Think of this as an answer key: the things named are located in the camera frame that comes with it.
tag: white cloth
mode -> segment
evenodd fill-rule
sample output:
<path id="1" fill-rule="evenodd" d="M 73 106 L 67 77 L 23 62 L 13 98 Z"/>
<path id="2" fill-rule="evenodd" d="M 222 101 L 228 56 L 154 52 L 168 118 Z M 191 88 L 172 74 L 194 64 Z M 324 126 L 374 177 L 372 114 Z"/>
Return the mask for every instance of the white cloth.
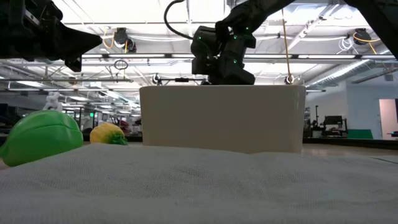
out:
<path id="1" fill-rule="evenodd" d="M 0 223 L 398 223 L 380 159 L 94 144 L 0 171 Z"/>

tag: rope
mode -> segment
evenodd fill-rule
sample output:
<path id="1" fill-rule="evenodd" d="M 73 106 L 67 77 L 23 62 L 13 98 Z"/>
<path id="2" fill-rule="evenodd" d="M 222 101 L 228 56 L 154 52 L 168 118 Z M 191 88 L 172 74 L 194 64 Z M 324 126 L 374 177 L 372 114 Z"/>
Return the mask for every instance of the rope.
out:
<path id="1" fill-rule="evenodd" d="M 284 9 L 282 9 L 282 22 L 284 25 L 284 36 L 285 36 L 285 52 L 286 52 L 286 61 L 287 61 L 287 74 L 288 74 L 288 81 L 289 83 L 293 83 L 293 78 L 292 74 L 290 72 L 290 63 L 289 63 L 289 50 L 287 48 L 287 37 L 286 37 L 286 25 L 285 25 L 285 14 L 284 14 Z"/>
<path id="2" fill-rule="evenodd" d="M 106 31 L 108 30 L 108 28 L 105 28 L 105 32 L 104 32 L 104 36 L 103 36 L 103 38 L 102 38 L 102 43 L 104 44 L 104 46 L 107 48 L 107 49 L 112 49 L 112 47 L 113 47 L 113 41 L 114 41 L 114 32 L 113 32 L 113 34 L 112 34 L 112 44 L 111 44 L 111 46 L 108 46 L 108 45 L 106 45 L 106 43 L 105 43 L 105 35 L 106 35 Z"/>

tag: green plastic object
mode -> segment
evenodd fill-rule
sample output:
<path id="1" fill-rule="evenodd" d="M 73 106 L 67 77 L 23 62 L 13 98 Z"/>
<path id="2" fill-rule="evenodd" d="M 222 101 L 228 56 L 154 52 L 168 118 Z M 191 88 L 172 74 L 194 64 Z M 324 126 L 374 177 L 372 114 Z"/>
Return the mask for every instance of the green plastic object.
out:
<path id="1" fill-rule="evenodd" d="M 21 119 L 0 148 L 7 166 L 18 166 L 82 147 L 76 121 L 59 111 L 38 111 Z"/>
<path id="2" fill-rule="evenodd" d="M 370 129 L 349 129 L 349 139 L 373 139 L 372 131 Z"/>

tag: green mat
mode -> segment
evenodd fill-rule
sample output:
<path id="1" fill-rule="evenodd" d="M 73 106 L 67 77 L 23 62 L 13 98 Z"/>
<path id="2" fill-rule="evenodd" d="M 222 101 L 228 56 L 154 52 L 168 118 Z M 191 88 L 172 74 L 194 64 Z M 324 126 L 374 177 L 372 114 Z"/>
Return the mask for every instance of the green mat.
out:
<path id="1" fill-rule="evenodd" d="M 370 129 L 349 129 L 349 139 L 373 139 L 372 131 Z"/>

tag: black cable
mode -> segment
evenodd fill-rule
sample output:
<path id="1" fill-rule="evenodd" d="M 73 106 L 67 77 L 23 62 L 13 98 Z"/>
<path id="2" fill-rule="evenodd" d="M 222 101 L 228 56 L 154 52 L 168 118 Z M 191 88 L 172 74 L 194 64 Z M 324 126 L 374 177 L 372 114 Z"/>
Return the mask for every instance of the black cable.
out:
<path id="1" fill-rule="evenodd" d="M 166 24 L 167 28 L 169 28 L 169 30 L 171 30 L 174 34 L 177 34 L 177 35 L 179 35 L 179 36 L 181 36 L 181 37 L 184 37 L 184 38 L 186 38 L 186 39 L 189 39 L 189 40 L 193 40 L 193 37 L 190 37 L 190 36 L 188 36 L 188 35 L 185 35 L 185 34 L 179 32 L 179 31 L 173 29 L 173 27 L 171 27 L 170 24 L 169 24 L 169 22 L 167 21 L 167 14 L 169 13 L 170 8 L 171 8 L 174 4 L 176 4 L 176 3 L 181 3 L 181 2 L 184 2 L 184 1 L 185 1 L 185 0 L 174 0 L 174 1 L 172 1 L 172 2 L 167 6 L 167 8 L 166 8 L 166 10 L 165 10 L 165 12 L 164 12 L 164 23 Z"/>

